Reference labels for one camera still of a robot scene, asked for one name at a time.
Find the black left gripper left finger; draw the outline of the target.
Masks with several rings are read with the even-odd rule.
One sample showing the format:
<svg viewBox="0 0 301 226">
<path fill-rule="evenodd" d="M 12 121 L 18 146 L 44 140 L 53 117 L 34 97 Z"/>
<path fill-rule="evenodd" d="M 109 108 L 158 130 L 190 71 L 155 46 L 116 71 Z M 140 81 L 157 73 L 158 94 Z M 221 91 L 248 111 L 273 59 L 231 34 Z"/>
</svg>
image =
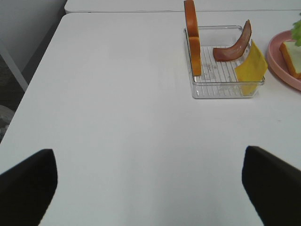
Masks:
<svg viewBox="0 0 301 226">
<path fill-rule="evenodd" d="M 55 194 L 54 151 L 43 149 L 0 175 L 0 224 L 37 226 Z"/>
</svg>

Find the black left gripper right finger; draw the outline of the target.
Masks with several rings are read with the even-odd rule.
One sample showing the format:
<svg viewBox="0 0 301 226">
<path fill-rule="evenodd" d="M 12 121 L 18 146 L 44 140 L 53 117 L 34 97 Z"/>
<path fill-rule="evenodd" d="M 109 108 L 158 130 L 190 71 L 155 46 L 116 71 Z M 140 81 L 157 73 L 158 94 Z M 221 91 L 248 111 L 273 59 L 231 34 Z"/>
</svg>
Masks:
<svg viewBox="0 0 301 226">
<path fill-rule="evenodd" d="M 258 146 L 248 146 L 242 184 L 265 226 L 301 224 L 301 171 Z"/>
</svg>

